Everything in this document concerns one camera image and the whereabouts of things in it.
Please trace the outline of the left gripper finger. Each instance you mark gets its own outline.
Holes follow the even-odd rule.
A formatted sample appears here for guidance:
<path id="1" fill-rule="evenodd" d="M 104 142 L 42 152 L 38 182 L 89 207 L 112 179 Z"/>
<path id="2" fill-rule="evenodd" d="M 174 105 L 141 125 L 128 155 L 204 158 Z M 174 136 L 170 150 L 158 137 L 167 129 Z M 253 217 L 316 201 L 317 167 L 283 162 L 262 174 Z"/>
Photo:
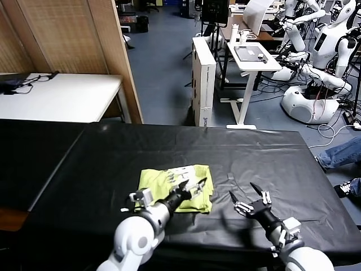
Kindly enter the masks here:
<path id="1" fill-rule="evenodd" d="M 187 188 L 187 184 L 188 184 L 189 180 L 183 181 L 179 184 L 177 184 L 175 186 L 175 192 L 177 194 L 181 194 L 181 193 L 189 193 L 189 189 Z"/>
<path id="2" fill-rule="evenodd" d="M 192 184 L 189 187 L 189 192 L 191 193 L 192 197 L 197 197 L 203 191 L 206 181 L 207 181 L 207 178 L 204 177 L 199 182 Z"/>

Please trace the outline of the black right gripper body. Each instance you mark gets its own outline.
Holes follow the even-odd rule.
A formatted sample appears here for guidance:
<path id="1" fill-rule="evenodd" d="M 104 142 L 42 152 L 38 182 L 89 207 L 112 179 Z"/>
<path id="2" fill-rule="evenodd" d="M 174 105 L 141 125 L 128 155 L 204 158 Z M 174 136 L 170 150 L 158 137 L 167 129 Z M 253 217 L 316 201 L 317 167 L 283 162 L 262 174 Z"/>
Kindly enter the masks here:
<path id="1" fill-rule="evenodd" d="M 251 211 L 246 214 L 247 218 L 257 220 L 265 230 L 266 234 L 271 234 L 281 225 L 281 219 L 271 212 L 271 204 L 264 204 L 262 199 L 249 204 Z"/>

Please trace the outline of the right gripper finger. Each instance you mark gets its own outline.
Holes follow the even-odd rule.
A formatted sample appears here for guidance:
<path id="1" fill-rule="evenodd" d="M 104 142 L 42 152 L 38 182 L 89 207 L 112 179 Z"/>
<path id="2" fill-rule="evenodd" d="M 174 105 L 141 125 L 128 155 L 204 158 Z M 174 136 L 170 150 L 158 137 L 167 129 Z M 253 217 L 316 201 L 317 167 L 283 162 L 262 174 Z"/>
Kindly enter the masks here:
<path id="1" fill-rule="evenodd" d="M 255 190 L 255 192 L 262 198 L 262 202 L 264 205 L 271 204 L 271 196 L 268 190 L 263 190 L 260 186 L 255 183 L 250 183 L 251 187 Z"/>
<path id="2" fill-rule="evenodd" d="M 238 214 L 240 214 L 242 216 L 246 216 L 248 213 L 251 213 L 253 211 L 253 207 L 251 205 L 240 202 L 232 191 L 229 191 L 229 194 L 230 194 L 230 197 L 232 200 L 234 210 Z"/>

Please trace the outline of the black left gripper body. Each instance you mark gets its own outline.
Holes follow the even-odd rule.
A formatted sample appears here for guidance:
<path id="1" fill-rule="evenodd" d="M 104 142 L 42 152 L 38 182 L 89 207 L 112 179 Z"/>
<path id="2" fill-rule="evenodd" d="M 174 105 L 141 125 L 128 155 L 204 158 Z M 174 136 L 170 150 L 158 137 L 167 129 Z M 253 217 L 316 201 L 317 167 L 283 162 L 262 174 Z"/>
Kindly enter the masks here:
<path id="1" fill-rule="evenodd" d="M 175 189 L 165 198 L 165 205 L 169 212 L 175 212 L 183 201 L 190 200 L 191 198 L 192 195 L 190 191 Z"/>

